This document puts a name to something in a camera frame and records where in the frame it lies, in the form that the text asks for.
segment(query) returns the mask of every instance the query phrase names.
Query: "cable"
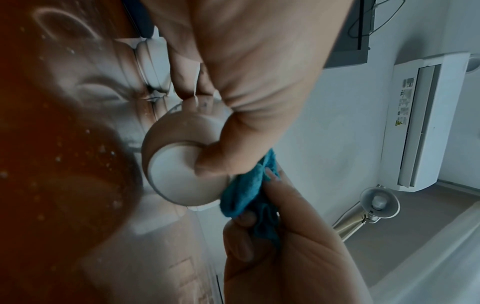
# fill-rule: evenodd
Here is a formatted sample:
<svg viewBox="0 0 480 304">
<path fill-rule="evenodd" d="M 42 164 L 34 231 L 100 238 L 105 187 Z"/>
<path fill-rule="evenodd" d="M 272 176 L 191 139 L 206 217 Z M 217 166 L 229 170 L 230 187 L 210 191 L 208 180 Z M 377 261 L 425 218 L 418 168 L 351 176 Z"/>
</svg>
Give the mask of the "cable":
<svg viewBox="0 0 480 304">
<path fill-rule="evenodd" d="M 378 8 L 379 6 L 381 6 L 382 4 L 385 4 L 385 3 L 389 2 L 389 1 L 390 1 L 390 0 L 385 0 L 385 1 L 380 2 L 380 3 L 377 4 L 377 0 L 373 0 L 373 4 L 372 4 L 371 8 L 370 8 L 368 11 L 364 12 L 363 15 L 365 15 L 366 13 L 369 13 L 369 12 L 375 10 L 376 8 Z M 392 20 L 392 18 L 399 12 L 399 10 L 402 8 L 402 6 L 404 6 L 404 4 L 405 4 L 406 1 L 407 1 L 407 0 L 403 0 L 402 3 L 401 3 L 401 5 L 400 5 L 400 6 L 398 7 L 398 9 L 395 11 L 395 13 L 393 13 L 392 16 L 390 16 L 390 18 L 389 18 L 387 21 L 385 21 L 381 26 L 379 26 L 378 28 L 374 29 L 373 31 L 371 31 L 371 32 L 368 33 L 368 34 L 362 35 L 361 37 L 367 37 L 367 36 L 372 35 L 372 34 L 375 33 L 376 31 L 378 31 L 379 29 L 381 29 L 384 25 L 386 25 L 388 22 L 390 22 L 390 20 Z M 348 29 L 347 34 L 348 34 L 348 36 L 349 36 L 350 38 L 358 39 L 358 38 L 360 37 L 360 36 L 352 36 L 352 35 L 350 34 L 350 31 L 354 28 L 354 26 L 355 26 L 359 21 L 360 21 L 360 17 L 358 17 L 357 20 L 355 20 L 355 22 L 354 22 L 354 23 L 351 25 L 351 27 Z"/>
</svg>

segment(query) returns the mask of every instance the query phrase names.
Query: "blue cloth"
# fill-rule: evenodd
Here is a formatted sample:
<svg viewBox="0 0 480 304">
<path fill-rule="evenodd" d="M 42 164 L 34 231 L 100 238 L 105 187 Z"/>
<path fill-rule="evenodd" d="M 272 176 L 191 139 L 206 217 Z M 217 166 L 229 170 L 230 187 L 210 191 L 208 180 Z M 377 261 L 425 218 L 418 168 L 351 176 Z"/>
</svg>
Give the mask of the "blue cloth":
<svg viewBox="0 0 480 304">
<path fill-rule="evenodd" d="M 272 149 L 255 165 L 255 168 L 250 172 L 238 175 L 225 189 L 220 198 L 220 209 L 227 217 L 237 217 L 245 209 L 253 211 L 257 217 L 253 234 L 269 239 L 276 247 L 279 247 L 278 209 L 262 190 L 262 181 L 270 180 L 269 176 L 265 174 L 265 168 L 270 168 L 276 176 L 280 177 L 275 162 L 275 153 Z"/>
</svg>

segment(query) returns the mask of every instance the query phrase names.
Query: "dark blue object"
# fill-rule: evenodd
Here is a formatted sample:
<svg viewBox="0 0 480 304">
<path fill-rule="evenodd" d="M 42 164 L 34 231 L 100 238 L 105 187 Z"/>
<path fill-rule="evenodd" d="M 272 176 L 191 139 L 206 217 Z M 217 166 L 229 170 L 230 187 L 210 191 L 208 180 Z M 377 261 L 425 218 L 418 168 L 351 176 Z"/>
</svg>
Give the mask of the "dark blue object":
<svg viewBox="0 0 480 304">
<path fill-rule="evenodd" d="M 276 176 L 280 177 L 275 162 L 275 153 L 272 149 L 255 165 L 255 168 L 237 176 L 225 189 L 220 199 L 220 209 L 227 217 L 237 217 L 245 209 L 253 211 L 257 217 L 253 234 L 257 237 L 269 239 L 276 247 L 279 247 L 280 238 L 277 234 L 278 209 L 269 201 L 262 190 L 262 182 L 270 180 L 268 175 L 265 174 L 265 168 L 270 168 Z"/>
<path fill-rule="evenodd" d="M 154 24 L 147 9 L 139 0 L 122 0 L 130 20 L 141 37 L 151 38 L 154 35 Z"/>
</svg>

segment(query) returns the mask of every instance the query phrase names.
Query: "water droplet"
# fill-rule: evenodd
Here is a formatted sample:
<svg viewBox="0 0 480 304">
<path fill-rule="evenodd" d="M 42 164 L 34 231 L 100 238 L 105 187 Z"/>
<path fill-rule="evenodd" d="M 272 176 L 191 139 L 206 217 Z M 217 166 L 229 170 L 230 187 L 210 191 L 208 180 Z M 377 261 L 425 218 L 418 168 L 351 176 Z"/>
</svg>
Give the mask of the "water droplet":
<svg viewBox="0 0 480 304">
<path fill-rule="evenodd" d="M 123 204 L 121 201 L 114 200 L 111 206 L 114 208 L 114 210 L 118 210 L 123 206 Z"/>
</svg>

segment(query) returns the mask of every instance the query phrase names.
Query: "white curtain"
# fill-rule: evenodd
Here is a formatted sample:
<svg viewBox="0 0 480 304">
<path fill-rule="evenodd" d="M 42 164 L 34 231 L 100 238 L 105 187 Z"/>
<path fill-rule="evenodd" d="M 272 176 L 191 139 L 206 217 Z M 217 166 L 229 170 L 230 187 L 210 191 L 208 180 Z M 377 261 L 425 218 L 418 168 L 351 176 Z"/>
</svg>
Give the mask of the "white curtain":
<svg viewBox="0 0 480 304">
<path fill-rule="evenodd" d="M 375 304 L 480 303 L 480 202 L 370 289 Z"/>
</svg>

